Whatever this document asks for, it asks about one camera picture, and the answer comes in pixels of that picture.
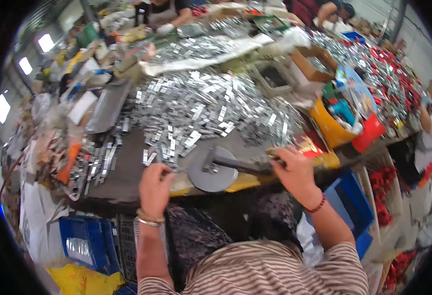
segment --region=beaded bracelet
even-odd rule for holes
[[[306,209],[310,214],[316,213],[319,211],[319,209],[321,209],[321,207],[324,205],[324,203],[326,202],[326,195],[323,193],[323,198],[321,199],[321,203],[319,203],[319,205],[314,208],[313,210],[309,210]]]

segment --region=black hair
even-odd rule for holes
[[[67,91],[67,82],[68,82],[68,80],[70,80],[71,79],[71,74],[69,74],[69,73],[67,73],[67,74],[64,74],[63,75],[63,77],[62,77],[62,79],[60,80],[60,91],[59,91],[59,95],[61,96],[62,94],[64,94],[65,93],[65,91]]]
[[[352,7],[350,3],[343,3],[342,6],[344,7],[345,11],[347,11],[347,14],[349,15],[347,19],[353,18],[355,16],[355,9],[354,7]]]

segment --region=round metal disc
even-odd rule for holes
[[[216,154],[236,160],[236,157],[231,154],[230,151],[219,146],[216,147]],[[203,172],[201,169],[203,168],[206,157],[207,152],[200,157],[196,157],[195,162],[193,162],[187,170],[188,179],[196,188],[199,188],[202,191],[222,192],[228,188],[234,180],[236,180],[237,174],[239,173],[234,168],[219,165],[214,165],[218,169],[218,172]]]

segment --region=magnet tool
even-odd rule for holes
[[[236,180],[240,172],[271,175],[272,165],[268,163],[246,163],[238,161],[225,148],[210,147],[204,157],[198,157],[189,167],[187,174],[193,185],[205,192],[221,192]]]

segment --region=silver bangle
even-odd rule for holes
[[[153,226],[153,227],[160,227],[160,223],[157,223],[157,222],[145,221],[145,220],[143,220],[141,218],[139,218],[139,221],[142,222],[142,223],[148,224],[150,226]]]

